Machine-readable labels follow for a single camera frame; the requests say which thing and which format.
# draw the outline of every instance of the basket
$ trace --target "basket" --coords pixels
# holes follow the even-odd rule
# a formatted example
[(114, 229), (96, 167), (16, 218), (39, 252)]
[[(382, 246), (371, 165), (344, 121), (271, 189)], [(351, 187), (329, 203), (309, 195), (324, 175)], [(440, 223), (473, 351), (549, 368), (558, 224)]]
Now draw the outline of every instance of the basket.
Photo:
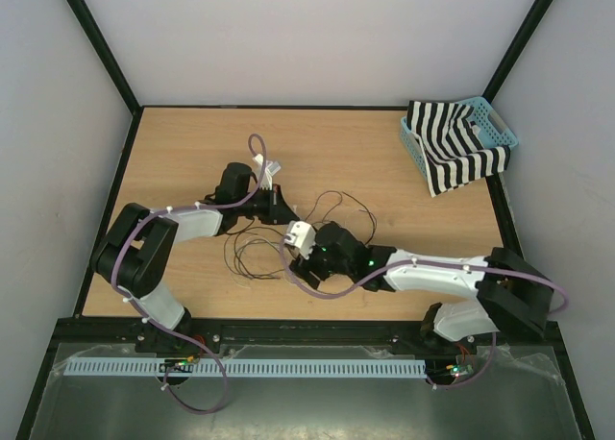
[[(492, 149), (498, 145), (507, 145), (512, 149), (519, 145), (519, 140), (517, 140), (515, 134), (508, 128), (496, 111), (493, 110), (493, 107), (491, 107), (491, 104), (486, 99), (483, 97), (472, 97), (463, 101), (457, 101), (457, 103), (474, 108), (474, 112), (470, 115), (469, 120), (474, 121), (480, 126), (479, 141), (485, 149)], [(402, 118), (400, 139), (426, 179), (425, 157), (423, 157), (421, 146), (407, 126), (405, 117)]]

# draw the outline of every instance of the connector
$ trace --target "connector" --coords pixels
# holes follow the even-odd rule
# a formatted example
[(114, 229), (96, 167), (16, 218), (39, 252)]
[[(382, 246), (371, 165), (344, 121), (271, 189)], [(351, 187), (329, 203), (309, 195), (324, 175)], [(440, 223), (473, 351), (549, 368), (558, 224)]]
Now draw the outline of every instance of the connector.
[[(256, 175), (260, 176), (260, 169), (262, 167), (262, 155), (258, 154), (252, 157), (252, 160), (257, 164)], [(260, 188), (271, 190), (273, 187), (273, 176), (282, 169), (282, 166), (277, 161), (268, 160), (265, 164), (265, 174), (260, 184)]]
[(303, 221), (291, 222), (286, 229), (285, 243), (297, 248), (303, 258), (309, 259), (315, 237), (316, 231), (311, 224)]

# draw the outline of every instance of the white wall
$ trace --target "white wall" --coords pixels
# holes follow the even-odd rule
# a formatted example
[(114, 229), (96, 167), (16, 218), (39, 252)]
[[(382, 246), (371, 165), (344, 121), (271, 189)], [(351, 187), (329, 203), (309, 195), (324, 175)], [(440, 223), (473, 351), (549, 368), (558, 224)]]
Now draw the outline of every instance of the white wall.
[(480, 94), (533, 0), (86, 0), (144, 104)]
[(64, 0), (0, 0), (0, 438), (72, 313), (130, 115)]
[(495, 106), (524, 253), (571, 294), (559, 321), (598, 438), (615, 431), (615, 8), (555, 0)]

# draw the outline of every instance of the wooden table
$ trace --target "wooden table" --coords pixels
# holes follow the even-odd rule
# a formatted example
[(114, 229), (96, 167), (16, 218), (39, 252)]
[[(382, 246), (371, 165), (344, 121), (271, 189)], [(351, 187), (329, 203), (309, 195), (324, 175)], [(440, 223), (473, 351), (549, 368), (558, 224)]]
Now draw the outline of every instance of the wooden table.
[[(270, 159), (283, 166), (275, 182), (302, 217), (325, 190), (343, 190), (377, 216), (376, 244), (452, 257), (488, 255), (492, 247), (502, 246), (485, 180), (430, 196), (398, 138), (403, 115), (390, 110), (146, 109), (111, 220), (130, 202), (163, 208), (202, 199), (219, 183), (227, 163), (252, 164), (247, 139), (259, 133)], [(331, 217), (364, 240), (371, 231), (369, 218), (347, 200)], [(337, 201), (334, 194), (323, 197), (310, 221), (322, 218)], [(236, 227), (243, 226), (240, 221)], [(272, 232), (262, 235), (279, 241)], [(455, 300), (421, 291), (359, 289), (335, 301), (321, 301), (284, 278), (249, 281), (232, 275), (223, 259), (225, 239), (178, 244), (169, 259), (165, 281), (195, 317), (421, 320), (431, 304)], [(248, 248), (244, 260), (255, 270), (280, 268), (277, 253), (264, 244)], [(336, 277), (321, 288), (339, 291), (350, 284)], [(135, 312), (95, 276), (84, 315)]]

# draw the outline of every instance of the striped cloth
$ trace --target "striped cloth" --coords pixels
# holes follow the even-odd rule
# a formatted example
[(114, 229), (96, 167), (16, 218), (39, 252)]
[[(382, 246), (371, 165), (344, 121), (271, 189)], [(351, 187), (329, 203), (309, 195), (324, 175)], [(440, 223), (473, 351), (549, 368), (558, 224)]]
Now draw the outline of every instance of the striped cloth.
[(508, 167), (506, 145), (484, 149), (480, 127), (470, 121), (471, 106), (444, 102), (410, 102), (407, 125), (425, 157), (432, 197)]

